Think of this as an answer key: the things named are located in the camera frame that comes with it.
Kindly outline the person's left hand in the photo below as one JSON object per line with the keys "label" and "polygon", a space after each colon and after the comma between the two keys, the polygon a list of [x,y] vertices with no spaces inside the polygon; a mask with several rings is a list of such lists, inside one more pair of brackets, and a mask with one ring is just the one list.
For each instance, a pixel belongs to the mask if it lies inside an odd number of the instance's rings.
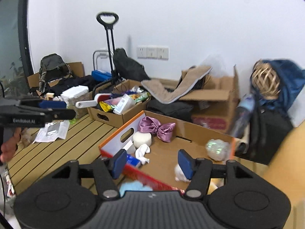
{"label": "person's left hand", "polygon": [[7,163],[14,157],[20,139],[21,139],[21,128],[16,128],[13,136],[1,145],[2,163]]}

